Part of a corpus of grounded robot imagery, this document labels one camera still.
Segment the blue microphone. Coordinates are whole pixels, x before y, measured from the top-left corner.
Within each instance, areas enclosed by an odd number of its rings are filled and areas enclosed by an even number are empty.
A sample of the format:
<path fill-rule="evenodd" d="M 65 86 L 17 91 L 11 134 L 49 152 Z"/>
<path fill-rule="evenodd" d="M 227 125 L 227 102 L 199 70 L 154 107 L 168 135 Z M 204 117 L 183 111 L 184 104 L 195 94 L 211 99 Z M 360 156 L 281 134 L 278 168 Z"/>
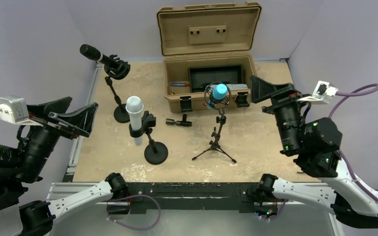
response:
<path fill-rule="evenodd" d="M 206 94 L 209 97 L 207 101 L 207 108 L 214 109 L 217 105 L 219 107 L 227 106 L 229 104 L 229 99 L 227 98 L 228 87 L 227 85 L 212 84 L 206 89 Z"/>

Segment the black tripod shock mount stand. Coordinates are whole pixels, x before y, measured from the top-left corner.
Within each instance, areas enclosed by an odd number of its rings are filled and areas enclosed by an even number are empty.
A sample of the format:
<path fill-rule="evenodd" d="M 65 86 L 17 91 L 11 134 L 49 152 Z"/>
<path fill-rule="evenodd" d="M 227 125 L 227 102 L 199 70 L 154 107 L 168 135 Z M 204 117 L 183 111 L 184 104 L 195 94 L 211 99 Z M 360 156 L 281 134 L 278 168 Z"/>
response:
<path fill-rule="evenodd" d="M 208 86 L 210 86 L 210 85 L 212 85 L 212 84 L 220 84 L 220 83 L 222 83 L 222 82 L 213 82 L 213 83 L 210 83 L 209 85 L 206 86 L 205 91 L 206 91 L 206 89 L 208 88 Z M 206 94 L 205 91 L 204 91 L 204 99 L 205 99 L 205 103 L 206 103 L 206 106 L 207 106 L 207 101 L 208 101 L 209 97 L 207 96 L 207 94 Z M 229 104 L 230 104 L 231 96 L 232 96 L 232 94 L 231 94 L 231 90 L 228 89 L 227 98 L 229 99 Z M 219 127 L 218 127 L 218 128 L 214 127 L 214 130 L 213 130 L 213 132 L 212 132 L 212 134 L 211 134 L 211 137 L 213 138 L 213 140 L 211 140 L 211 141 L 209 142 L 210 147 L 209 147 L 208 149 L 204 150 L 202 153 L 198 154 L 197 156 L 193 157 L 193 158 L 192 158 L 192 161 L 196 160 L 198 157 L 200 157 L 201 155 L 205 154 L 205 153 L 208 152 L 208 151 L 213 151 L 213 150 L 215 150 L 215 151 L 218 151 L 218 152 L 223 153 L 224 155 L 226 155 L 226 156 L 227 156 L 227 157 L 228 157 L 228 158 L 229 158 L 234 164 L 237 163 L 237 161 L 236 161 L 234 158 L 232 158 L 229 154 L 227 154 L 227 153 L 221 148 L 221 146 L 220 146 L 220 144 L 219 144 L 219 141 L 220 141 L 220 139 L 221 139 L 221 131 L 222 131 L 222 128 L 223 128 L 223 126 L 226 124 L 226 119 L 227 119 L 227 117 L 226 117 L 226 115 L 225 115 L 225 108 L 227 108 L 228 105 L 227 105 L 227 106 L 223 106 L 223 107 L 219 107 L 219 106 L 217 105 L 217 106 L 213 109 L 213 110 L 217 110 L 218 113 L 219 113 L 219 115 L 216 117 L 216 123 L 219 124 Z"/>

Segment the silver white microphone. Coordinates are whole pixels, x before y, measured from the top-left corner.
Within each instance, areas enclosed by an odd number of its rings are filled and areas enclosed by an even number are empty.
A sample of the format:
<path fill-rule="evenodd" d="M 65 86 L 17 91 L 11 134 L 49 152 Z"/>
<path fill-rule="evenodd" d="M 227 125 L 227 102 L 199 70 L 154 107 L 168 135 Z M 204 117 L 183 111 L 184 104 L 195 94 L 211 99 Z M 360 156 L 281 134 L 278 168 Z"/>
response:
<path fill-rule="evenodd" d="M 130 135 L 137 146 L 142 145 L 142 113 L 144 105 L 138 96 L 131 96 L 126 101 L 126 111 L 130 118 Z"/>

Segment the black round base stand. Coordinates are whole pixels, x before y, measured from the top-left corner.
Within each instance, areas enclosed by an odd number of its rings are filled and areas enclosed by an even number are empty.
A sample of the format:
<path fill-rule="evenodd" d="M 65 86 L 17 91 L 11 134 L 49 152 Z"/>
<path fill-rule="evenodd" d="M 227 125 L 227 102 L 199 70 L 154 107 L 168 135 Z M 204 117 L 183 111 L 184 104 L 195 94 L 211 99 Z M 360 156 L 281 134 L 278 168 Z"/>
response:
<path fill-rule="evenodd" d="M 119 123 L 128 123 L 130 121 L 129 114 L 125 109 L 125 103 L 122 102 L 120 96 L 117 94 L 117 89 L 119 88 L 114 80 L 122 80 L 124 79 L 130 72 L 131 66 L 127 61 L 124 61 L 118 57 L 118 55 L 110 55 L 110 59 L 113 59 L 115 62 L 118 62 L 118 66 L 107 66 L 103 67 L 105 73 L 105 82 L 108 87 L 111 89 L 114 100 L 117 104 L 113 116 L 115 121 Z"/>
<path fill-rule="evenodd" d="M 144 150 L 144 157 L 146 161 L 152 165 L 162 164 L 168 157 L 168 149 L 164 143 L 157 142 L 151 137 L 153 127 L 157 124 L 157 118 L 149 111 L 144 111 L 142 118 L 142 127 L 136 130 L 129 125 L 129 133 L 133 138 L 140 138 L 146 134 L 149 139 L 149 144 Z"/>

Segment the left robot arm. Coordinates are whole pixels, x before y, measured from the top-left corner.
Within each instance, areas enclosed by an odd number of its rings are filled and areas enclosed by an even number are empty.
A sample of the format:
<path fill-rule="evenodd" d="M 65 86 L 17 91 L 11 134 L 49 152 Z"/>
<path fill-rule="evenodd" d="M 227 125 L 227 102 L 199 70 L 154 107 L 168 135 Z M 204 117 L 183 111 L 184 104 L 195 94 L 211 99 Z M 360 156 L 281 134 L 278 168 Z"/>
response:
<path fill-rule="evenodd" d="M 128 186 L 118 173 L 96 185 L 55 201 L 20 205 L 27 184 L 41 181 L 40 173 L 60 137 L 90 136 L 97 103 L 68 113 L 71 97 L 28 105 L 20 97 L 0 98 L 0 120 L 19 126 L 17 147 L 0 145 L 0 236 L 43 236 L 53 225 L 89 204 L 121 201 Z"/>

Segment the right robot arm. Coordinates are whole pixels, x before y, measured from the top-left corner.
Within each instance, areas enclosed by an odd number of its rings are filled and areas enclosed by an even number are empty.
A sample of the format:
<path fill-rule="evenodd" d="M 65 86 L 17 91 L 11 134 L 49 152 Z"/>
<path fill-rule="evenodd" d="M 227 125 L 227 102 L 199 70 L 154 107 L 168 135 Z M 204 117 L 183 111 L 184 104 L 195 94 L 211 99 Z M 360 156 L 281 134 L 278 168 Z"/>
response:
<path fill-rule="evenodd" d="M 293 200 L 320 207 L 349 227 L 378 229 L 378 190 L 361 181 L 342 156 L 342 133 L 330 117 L 306 122 L 306 112 L 301 110 L 329 103 L 338 89 L 319 81 L 313 93 L 302 94 L 291 83 L 276 85 L 257 76 L 251 76 L 250 82 L 252 103 L 271 101 L 262 111 L 276 119 L 281 154 L 293 157 L 305 174 L 328 185 L 317 189 L 263 174 L 250 197 L 259 204 Z"/>

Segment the black microphone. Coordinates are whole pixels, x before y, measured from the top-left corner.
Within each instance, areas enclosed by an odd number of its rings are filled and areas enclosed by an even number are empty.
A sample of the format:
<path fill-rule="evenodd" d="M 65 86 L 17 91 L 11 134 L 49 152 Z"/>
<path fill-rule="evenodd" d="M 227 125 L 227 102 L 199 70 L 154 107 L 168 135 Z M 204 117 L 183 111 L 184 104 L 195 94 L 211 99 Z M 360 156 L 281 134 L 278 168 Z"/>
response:
<path fill-rule="evenodd" d="M 90 60 L 100 62 L 110 68 L 117 69 L 120 64 L 114 59 L 104 55 L 98 49 L 88 44 L 82 44 L 80 46 L 80 53 Z"/>

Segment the grey plastic parts box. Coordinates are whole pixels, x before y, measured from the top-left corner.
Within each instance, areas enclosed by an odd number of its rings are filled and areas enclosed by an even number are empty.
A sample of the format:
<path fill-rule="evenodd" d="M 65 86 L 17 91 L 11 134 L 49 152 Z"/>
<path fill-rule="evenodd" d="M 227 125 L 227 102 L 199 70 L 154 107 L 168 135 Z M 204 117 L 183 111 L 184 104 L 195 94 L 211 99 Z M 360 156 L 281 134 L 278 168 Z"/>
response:
<path fill-rule="evenodd" d="M 227 84 L 227 87 L 231 91 L 249 89 L 248 86 L 247 86 L 247 84 Z"/>

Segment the black tray in toolbox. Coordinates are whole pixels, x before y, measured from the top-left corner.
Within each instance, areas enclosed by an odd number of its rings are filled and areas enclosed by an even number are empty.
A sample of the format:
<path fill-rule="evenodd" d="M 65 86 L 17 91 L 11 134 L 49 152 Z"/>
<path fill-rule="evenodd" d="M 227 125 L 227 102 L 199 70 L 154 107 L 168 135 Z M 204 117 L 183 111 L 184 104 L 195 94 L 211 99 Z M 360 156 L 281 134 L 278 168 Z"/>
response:
<path fill-rule="evenodd" d="M 224 65 L 224 66 L 206 66 L 188 68 L 190 91 L 203 92 L 207 85 L 213 82 L 222 82 L 224 84 L 242 84 L 243 83 L 243 66 Z"/>

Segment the tan plastic toolbox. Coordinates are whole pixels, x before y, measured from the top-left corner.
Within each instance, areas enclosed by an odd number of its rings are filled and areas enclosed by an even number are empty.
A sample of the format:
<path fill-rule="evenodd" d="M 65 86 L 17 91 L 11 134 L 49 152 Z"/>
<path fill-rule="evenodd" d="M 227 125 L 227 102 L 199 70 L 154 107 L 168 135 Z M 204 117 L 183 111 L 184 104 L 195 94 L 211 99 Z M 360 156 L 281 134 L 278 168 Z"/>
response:
<path fill-rule="evenodd" d="M 204 91 L 171 87 L 189 83 L 188 68 L 241 64 L 243 84 L 231 91 L 230 108 L 248 107 L 250 76 L 256 74 L 250 49 L 262 6 L 257 2 L 217 3 L 163 7 L 157 12 L 161 52 L 164 56 L 164 97 L 173 113 L 205 110 Z"/>

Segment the small black mic clip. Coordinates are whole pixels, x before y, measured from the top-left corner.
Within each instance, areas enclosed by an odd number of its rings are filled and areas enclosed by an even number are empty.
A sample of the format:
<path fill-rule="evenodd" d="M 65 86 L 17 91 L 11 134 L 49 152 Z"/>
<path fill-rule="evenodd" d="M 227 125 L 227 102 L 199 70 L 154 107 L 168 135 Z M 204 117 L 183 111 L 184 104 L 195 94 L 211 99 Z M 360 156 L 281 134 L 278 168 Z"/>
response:
<path fill-rule="evenodd" d="M 166 119 L 166 125 L 176 125 L 181 127 L 192 127 L 192 122 L 187 121 L 187 114 L 183 114 L 182 120 Z"/>

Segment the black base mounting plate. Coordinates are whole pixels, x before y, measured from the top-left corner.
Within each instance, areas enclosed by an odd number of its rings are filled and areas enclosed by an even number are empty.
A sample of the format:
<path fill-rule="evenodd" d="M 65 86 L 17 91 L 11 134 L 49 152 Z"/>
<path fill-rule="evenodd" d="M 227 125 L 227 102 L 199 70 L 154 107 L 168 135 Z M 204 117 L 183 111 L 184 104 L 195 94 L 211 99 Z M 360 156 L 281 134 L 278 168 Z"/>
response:
<path fill-rule="evenodd" d="M 109 206 L 123 203 L 130 214 L 145 214 L 149 209 L 255 213 L 282 205 L 283 199 L 257 188 L 257 182 L 129 182 L 107 202 Z"/>

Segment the red handled screwdriver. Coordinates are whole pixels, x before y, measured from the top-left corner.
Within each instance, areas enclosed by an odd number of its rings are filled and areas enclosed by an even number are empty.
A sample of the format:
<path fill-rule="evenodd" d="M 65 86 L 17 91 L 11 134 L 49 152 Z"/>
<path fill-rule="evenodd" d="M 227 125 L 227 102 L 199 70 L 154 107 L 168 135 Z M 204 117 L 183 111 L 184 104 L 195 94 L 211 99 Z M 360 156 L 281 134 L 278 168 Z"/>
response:
<path fill-rule="evenodd" d="M 171 87 L 189 87 L 190 83 L 181 83 L 181 82 L 171 82 Z"/>

